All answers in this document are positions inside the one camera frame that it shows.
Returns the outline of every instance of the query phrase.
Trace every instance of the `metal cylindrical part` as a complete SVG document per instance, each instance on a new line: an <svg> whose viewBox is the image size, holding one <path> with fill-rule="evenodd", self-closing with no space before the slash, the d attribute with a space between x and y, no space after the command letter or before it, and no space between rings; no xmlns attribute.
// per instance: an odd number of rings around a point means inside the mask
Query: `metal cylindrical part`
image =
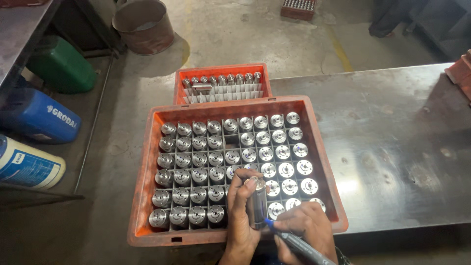
<svg viewBox="0 0 471 265"><path fill-rule="evenodd" d="M273 159L273 150L270 147L262 147L259 150L259 158L262 161L271 161Z"/></svg>
<svg viewBox="0 0 471 265"><path fill-rule="evenodd" d="M237 121L234 119L227 119L224 121L224 130L228 134L237 133Z"/></svg>
<svg viewBox="0 0 471 265"><path fill-rule="evenodd" d="M208 185L208 172L206 169L199 167L194 169L191 172L191 177L197 186L207 186Z"/></svg>
<svg viewBox="0 0 471 265"><path fill-rule="evenodd" d="M177 132L180 136L191 137L191 125L188 123L178 124Z"/></svg>
<svg viewBox="0 0 471 265"><path fill-rule="evenodd" d="M268 126L268 120L264 116L258 116L254 119L253 125L256 131L263 131Z"/></svg>
<svg viewBox="0 0 471 265"><path fill-rule="evenodd" d="M191 166L191 157L187 153L177 153L176 164L179 168L189 168Z"/></svg>
<svg viewBox="0 0 471 265"><path fill-rule="evenodd" d="M294 167L290 163L281 163L278 166L278 173L283 178L291 178L294 175Z"/></svg>
<svg viewBox="0 0 471 265"><path fill-rule="evenodd" d="M188 219L190 223L194 225L206 227L206 222L208 220L206 216L206 210L204 210L204 208L201 206L192 207L188 214Z"/></svg>
<svg viewBox="0 0 471 265"><path fill-rule="evenodd" d="M172 200L166 190L157 190L152 196L152 203L159 208L170 208Z"/></svg>
<svg viewBox="0 0 471 265"><path fill-rule="evenodd" d="M288 136L290 140L299 141L302 138L302 131L298 127L293 127L288 131Z"/></svg>
<svg viewBox="0 0 471 265"><path fill-rule="evenodd" d="M170 211L170 222L182 228L188 228L188 211L182 206L177 206Z"/></svg>
<svg viewBox="0 0 471 265"><path fill-rule="evenodd" d="M246 132L240 136L240 144L242 147L252 147L255 143L255 137L253 134Z"/></svg>
<svg viewBox="0 0 471 265"><path fill-rule="evenodd" d="M172 191L172 200L174 203L181 206L188 206L190 204L190 194L185 188L176 188Z"/></svg>
<svg viewBox="0 0 471 265"><path fill-rule="evenodd" d="M157 164L165 169L173 169L173 156L169 153L163 153L157 158Z"/></svg>
<svg viewBox="0 0 471 265"><path fill-rule="evenodd" d="M225 204L224 189L222 186L214 185L208 188L208 198L214 204Z"/></svg>
<svg viewBox="0 0 471 265"><path fill-rule="evenodd" d="M189 187L191 184L191 174L187 169L175 170L175 182L182 187Z"/></svg>
<svg viewBox="0 0 471 265"><path fill-rule="evenodd" d="M173 174L167 169L161 169L155 174L155 182L165 188L171 188L173 184Z"/></svg>
<svg viewBox="0 0 471 265"><path fill-rule="evenodd" d="M296 164L296 169L301 175L309 175L312 173L312 164L307 160L301 160Z"/></svg>
<svg viewBox="0 0 471 265"><path fill-rule="evenodd" d="M190 198L197 205L206 205L206 190L202 187L194 187L190 191Z"/></svg>
<svg viewBox="0 0 471 265"><path fill-rule="evenodd" d="M267 212L267 191L265 189L265 181L257 177L251 177L245 180L244 184L250 180L255 180L257 185L255 191L247 199L245 211L249 217L249 225L253 229L260 229L266 225L265 218L268 216Z"/></svg>
<svg viewBox="0 0 471 265"><path fill-rule="evenodd" d="M242 160L245 163L252 163L256 159L257 159L257 152L255 152L255 149L247 148L242 151Z"/></svg>
<svg viewBox="0 0 471 265"><path fill-rule="evenodd" d="M297 143L293 146L293 153L297 157L305 157L308 155L308 147L303 143Z"/></svg>
<svg viewBox="0 0 471 265"><path fill-rule="evenodd" d="M221 166L224 163L224 157L221 152L212 152L209 154L209 163L211 166Z"/></svg>
<svg viewBox="0 0 471 265"><path fill-rule="evenodd" d="M255 138L257 139L258 146L266 146L270 143L270 135L268 132L259 132Z"/></svg>
<svg viewBox="0 0 471 265"><path fill-rule="evenodd" d="M280 185L274 180L267 181L267 186L270 188L270 192L267 194L270 197L276 197L280 194Z"/></svg>
<svg viewBox="0 0 471 265"><path fill-rule="evenodd" d="M276 167L272 163L264 163L260 169L261 173L266 178L272 178L276 174Z"/></svg>
<svg viewBox="0 0 471 265"><path fill-rule="evenodd" d="M281 183L281 190L285 195L293 196L298 192L298 185L296 181L292 179L283 180Z"/></svg>
<svg viewBox="0 0 471 265"><path fill-rule="evenodd" d="M268 216L276 221L278 215L284 213L284 207L281 203L273 202L268 206Z"/></svg>
<svg viewBox="0 0 471 265"><path fill-rule="evenodd" d="M165 134L166 136L170 136L172 139L174 139L175 136L177 135L177 128L175 124L170 123L170 122L164 123L162 127L160 128L160 130L162 131L163 134Z"/></svg>
<svg viewBox="0 0 471 265"><path fill-rule="evenodd" d="M239 161L240 161L239 152L235 150L230 150L226 153L226 163L228 163L229 165L238 164Z"/></svg>
<svg viewBox="0 0 471 265"><path fill-rule="evenodd" d="M149 223L152 227L168 229L170 225L169 212L163 209L152 211L149 216Z"/></svg>
<svg viewBox="0 0 471 265"><path fill-rule="evenodd" d="M214 185L224 184L224 175L226 174L224 167L215 166L209 170L209 179Z"/></svg>

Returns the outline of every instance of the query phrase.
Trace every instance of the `machined steel component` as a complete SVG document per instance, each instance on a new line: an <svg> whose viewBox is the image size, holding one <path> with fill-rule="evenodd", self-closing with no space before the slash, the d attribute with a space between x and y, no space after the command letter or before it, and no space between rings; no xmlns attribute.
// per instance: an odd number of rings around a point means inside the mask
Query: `machined steel component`
<svg viewBox="0 0 471 265"><path fill-rule="evenodd" d="M278 217L278 215L282 213L284 213L284 207L281 203L272 202L268 206L268 216L270 216L272 220L276 221L276 218Z"/></svg>
<svg viewBox="0 0 471 265"><path fill-rule="evenodd" d="M267 186L270 188L270 192L267 194L270 197L275 197L276 195L280 194L280 185L278 182L274 180L267 181Z"/></svg>
<svg viewBox="0 0 471 265"><path fill-rule="evenodd" d="M276 167L272 163L264 163L260 169L261 173L266 178L272 178L276 174Z"/></svg>
<svg viewBox="0 0 471 265"><path fill-rule="evenodd" d="M191 157L187 153L177 153L176 164L179 168L189 168L191 166Z"/></svg>
<svg viewBox="0 0 471 265"><path fill-rule="evenodd" d="M206 217L206 210L201 206L194 206L190 209L188 219L190 220L190 223L194 225L206 227L206 222L208 220Z"/></svg>
<svg viewBox="0 0 471 265"><path fill-rule="evenodd" d="M308 147L303 143L297 143L293 146L293 153L297 157L305 157L308 155Z"/></svg>
<svg viewBox="0 0 471 265"><path fill-rule="evenodd" d="M157 158L157 164L165 169L173 169L173 156L169 153L163 153Z"/></svg>
<svg viewBox="0 0 471 265"><path fill-rule="evenodd" d="M191 125L188 123L178 124L177 132L180 136L191 137Z"/></svg>
<svg viewBox="0 0 471 265"><path fill-rule="evenodd" d="M225 204L224 189L222 186L214 185L208 188L208 198L215 204Z"/></svg>
<svg viewBox="0 0 471 265"><path fill-rule="evenodd" d="M245 211L249 217L250 227L253 229L260 229L266 225L265 218L268 216L265 181L257 177L251 177L250 179L245 180L244 184L250 180L255 180L257 185L255 187L255 191L247 199Z"/></svg>
<svg viewBox="0 0 471 265"><path fill-rule="evenodd" d="M260 148L259 158L263 161L271 161L273 159L273 150L266 146Z"/></svg>
<svg viewBox="0 0 471 265"><path fill-rule="evenodd" d="M234 119L227 119L224 121L224 130L227 134L237 133L237 121Z"/></svg>
<svg viewBox="0 0 471 265"><path fill-rule="evenodd" d="M188 228L188 211L182 206L177 206L170 211L170 222L182 228Z"/></svg>
<svg viewBox="0 0 471 265"><path fill-rule="evenodd" d="M226 153L226 163L228 163L229 165L238 164L239 161L240 161L239 152L235 150L230 150Z"/></svg>
<svg viewBox="0 0 471 265"><path fill-rule="evenodd" d="M292 179L283 180L281 183L281 190L284 194L292 196L298 192L298 185L296 181Z"/></svg>
<svg viewBox="0 0 471 265"><path fill-rule="evenodd" d="M215 166L209 170L209 178L214 185L224 184L224 175L226 174L224 167Z"/></svg>
<svg viewBox="0 0 471 265"><path fill-rule="evenodd" d="M312 173L312 164L307 160L301 160L296 164L296 169L301 175L309 175Z"/></svg>
<svg viewBox="0 0 471 265"><path fill-rule="evenodd" d="M189 187L191 184L191 174L187 169L175 170L175 182L182 187Z"/></svg>
<svg viewBox="0 0 471 265"><path fill-rule="evenodd" d="M173 184L173 174L167 169L161 169L155 174L155 182L165 187L171 188Z"/></svg>
<svg viewBox="0 0 471 265"><path fill-rule="evenodd" d="M209 163L211 166L221 166L224 162L224 157L221 152L212 152L209 154Z"/></svg>
<svg viewBox="0 0 471 265"><path fill-rule="evenodd" d="M194 187L190 191L190 198L197 205L206 205L207 192L202 187Z"/></svg>
<svg viewBox="0 0 471 265"><path fill-rule="evenodd" d="M246 163L252 163L257 159L257 152L255 149L247 148L242 151L242 160Z"/></svg>
<svg viewBox="0 0 471 265"><path fill-rule="evenodd" d="M168 229L170 225L169 212L163 209L152 211L149 216L149 223L152 227Z"/></svg>
<svg viewBox="0 0 471 265"><path fill-rule="evenodd" d="M191 172L191 177L197 186L207 186L208 184L208 172L202 167L195 168Z"/></svg>
<svg viewBox="0 0 471 265"><path fill-rule="evenodd" d="M284 178L291 178L294 175L294 167L290 163L281 163L278 166L278 173Z"/></svg>
<svg viewBox="0 0 471 265"><path fill-rule="evenodd" d="M317 182L313 179L306 178L301 181L301 195L304 197L311 197L312 194L317 192Z"/></svg>
<svg viewBox="0 0 471 265"><path fill-rule="evenodd" d="M157 190L152 196L152 203L159 208L170 208L172 200L166 190Z"/></svg>
<svg viewBox="0 0 471 265"><path fill-rule="evenodd" d="M176 188L172 191L172 200L174 203L181 206L188 206L190 204L190 194L185 188Z"/></svg>
<svg viewBox="0 0 471 265"><path fill-rule="evenodd" d="M266 131L259 132L255 138L258 146L266 146L270 143L270 135Z"/></svg>

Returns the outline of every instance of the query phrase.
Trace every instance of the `shiny metal surface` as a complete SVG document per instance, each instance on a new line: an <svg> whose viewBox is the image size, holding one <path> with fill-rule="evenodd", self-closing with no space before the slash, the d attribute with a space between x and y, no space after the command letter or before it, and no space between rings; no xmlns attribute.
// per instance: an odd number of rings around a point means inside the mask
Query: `shiny metal surface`
<svg viewBox="0 0 471 265"><path fill-rule="evenodd" d="M346 233L471 222L471 109L450 66L270 80L311 99Z"/></svg>

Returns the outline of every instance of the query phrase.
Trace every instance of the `blue plastic canister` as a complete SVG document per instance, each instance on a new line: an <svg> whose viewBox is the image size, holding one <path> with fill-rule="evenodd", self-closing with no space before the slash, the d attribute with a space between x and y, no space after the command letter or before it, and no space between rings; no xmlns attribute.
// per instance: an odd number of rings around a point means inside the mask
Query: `blue plastic canister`
<svg viewBox="0 0 471 265"><path fill-rule="evenodd" d="M66 143L77 137L81 119L41 91L20 88L0 108L0 125L44 143Z"/></svg>

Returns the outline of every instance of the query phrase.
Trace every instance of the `cylindrical metal part in hand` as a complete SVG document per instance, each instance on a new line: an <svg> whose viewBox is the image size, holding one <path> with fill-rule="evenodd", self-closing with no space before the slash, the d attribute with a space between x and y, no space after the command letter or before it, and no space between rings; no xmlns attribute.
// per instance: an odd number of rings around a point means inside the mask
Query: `cylindrical metal part in hand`
<svg viewBox="0 0 471 265"><path fill-rule="evenodd" d="M222 166L215 166L209 170L209 179L211 179L212 184L222 185L224 184L224 175L226 171Z"/></svg>
<svg viewBox="0 0 471 265"><path fill-rule="evenodd" d="M170 222L182 228L188 228L188 211L182 206L177 206L170 211Z"/></svg>
<svg viewBox="0 0 471 265"><path fill-rule="evenodd" d="M191 166L191 157L187 153L177 153L176 164L179 168L189 168Z"/></svg>
<svg viewBox="0 0 471 265"><path fill-rule="evenodd" d="M304 197L311 197L317 192L317 182L313 179L306 178L301 181L301 195Z"/></svg>
<svg viewBox="0 0 471 265"><path fill-rule="evenodd" d="M157 164L165 169L173 169L173 156L169 153L160 154Z"/></svg>
<svg viewBox="0 0 471 265"><path fill-rule="evenodd" d="M224 130L227 134L237 133L237 121L234 119L227 119L224 121Z"/></svg>
<svg viewBox="0 0 471 265"><path fill-rule="evenodd" d="M191 137L191 126L188 123L178 124L177 131L180 136Z"/></svg>
<svg viewBox="0 0 471 265"><path fill-rule="evenodd" d="M290 163L281 163L278 166L278 173L284 178L291 178L294 175L294 167Z"/></svg>
<svg viewBox="0 0 471 265"><path fill-rule="evenodd" d="M222 186L214 185L208 188L208 198L214 204L225 204L224 195L225 192Z"/></svg>
<svg viewBox="0 0 471 265"><path fill-rule="evenodd" d="M173 185L173 174L167 169L161 169L155 174L155 182L165 187L171 188Z"/></svg>
<svg viewBox="0 0 471 265"><path fill-rule="evenodd" d="M226 163L228 163L229 165L238 164L239 161L240 161L239 152L235 150L230 150L226 153Z"/></svg>
<svg viewBox="0 0 471 265"><path fill-rule="evenodd" d="M168 229L170 225L169 212L163 209L152 211L149 216L149 223L152 227Z"/></svg>
<svg viewBox="0 0 471 265"><path fill-rule="evenodd" d="M255 149L247 148L242 151L242 160L245 163L252 163L256 159L257 159L257 152L255 152Z"/></svg>
<svg viewBox="0 0 471 265"><path fill-rule="evenodd" d="M191 172L191 177L197 186L207 186L208 185L208 172L206 169L199 167L194 169Z"/></svg>
<svg viewBox="0 0 471 265"><path fill-rule="evenodd" d="M221 166L224 162L224 157L221 152L212 152L209 154L209 163L211 166Z"/></svg>
<svg viewBox="0 0 471 265"><path fill-rule="evenodd" d="M190 205L190 194L185 188L176 188L172 191L172 200L181 206Z"/></svg>
<svg viewBox="0 0 471 265"><path fill-rule="evenodd" d="M272 178L276 174L276 167L272 163L264 163L260 169L260 172L266 178Z"/></svg>
<svg viewBox="0 0 471 265"><path fill-rule="evenodd" d="M157 190L152 196L152 203L159 208L170 208L172 200L166 190Z"/></svg>
<svg viewBox="0 0 471 265"><path fill-rule="evenodd" d="M271 161L273 159L273 150L270 147L262 147L259 149L259 158L262 161Z"/></svg>
<svg viewBox="0 0 471 265"><path fill-rule="evenodd" d="M245 211L249 217L250 227L253 229L260 229L266 225L265 218L268 216L265 181L257 177L251 177L250 179L245 180L244 184L250 180L256 181L256 187L255 191L247 199Z"/></svg>
<svg viewBox="0 0 471 265"><path fill-rule="evenodd" d="M281 183L281 190L287 196L293 196L298 192L298 185L296 181L292 179L283 180Z"/></svg>
<svg viewBox="0 0 471 265"><path fill-rule="evenodd" d="M191 174L187 169L175 170L175 182L182 187L189 187L191 184Z"/></svg>
<svg viewBox="0 0 471 265"><path fill-rule="evenodd" d="M206 211L201 206L192 207L190 209L190 213L188 214L188 219L190 220L190 223L194 225L206 227Z"/></svg>
<svg viewBox="0 0 471 265"><path fill-rule="evenodd" d="M301 160L296 164L296 169L301 175L309 175L312 173L312 164L307 160Z"/></svg>
<svg viewBox="0 0 471 265"><path fill-rule="evenodd" d="M270 135L268 132L259 132L255 138L257 139L258 146L266 146L270 143Z"/></svg>
<svg viewBox="0 0 471 265"><path fill-rule="evenodd" d="M253 125L256 131L263 131L267 129L268 120L264 116L258 116L254 119Z"/></svg>
<svg viewBox="0 0 471 265"><path fill-rule="evenodd" d="M165 134L165 136L170 136L172 139L174 139L177 135L177 127L175 126L175 124L170 122L164 123L160 130L163 134Z"/></svg>
<svg viewBox="0 0 471 265"><path fill-rule="evenodd" d="M252 147L255 143L255 137L250 132L243 133L240 136L240 144L242 147Z"/></svg>
<svg viewBox="0 0 471 265"><path fill-rule="evenodd" d="M206 190L202 187L193 187L190 191L190 198L197 205L206 205Z"/></svg>
<svg viewBox="0 0 471 265"><path fill-rule="evenodd" d="M281 203L273 202L268 206L268 216L276 221L278 215L284 213L284 207Z"/></svg>

